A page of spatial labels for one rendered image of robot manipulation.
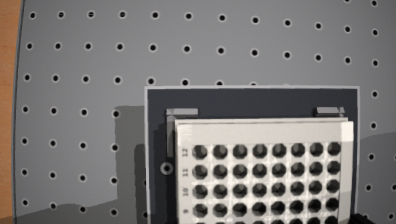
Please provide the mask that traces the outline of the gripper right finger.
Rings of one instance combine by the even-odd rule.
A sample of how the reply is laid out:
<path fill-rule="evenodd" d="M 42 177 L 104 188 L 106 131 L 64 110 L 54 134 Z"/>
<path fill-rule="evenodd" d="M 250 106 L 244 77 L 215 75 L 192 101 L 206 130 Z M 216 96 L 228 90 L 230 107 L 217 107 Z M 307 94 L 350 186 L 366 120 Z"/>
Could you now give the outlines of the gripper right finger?
<path fill-rule="evenodd" d="M 375 224 L 361 214 L 350 214 L 349 224 Z"/>

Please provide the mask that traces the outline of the white well plate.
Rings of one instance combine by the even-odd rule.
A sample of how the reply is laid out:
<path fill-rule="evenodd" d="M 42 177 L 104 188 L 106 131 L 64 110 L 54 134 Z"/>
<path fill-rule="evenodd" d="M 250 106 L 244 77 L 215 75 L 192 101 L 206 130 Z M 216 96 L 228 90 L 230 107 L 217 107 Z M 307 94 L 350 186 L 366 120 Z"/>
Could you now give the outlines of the white well plate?
<path fill-rule="evenodd" d="M 177 224 L 349 224 L 348 117 L 176 119 L 175 151 Z"/>

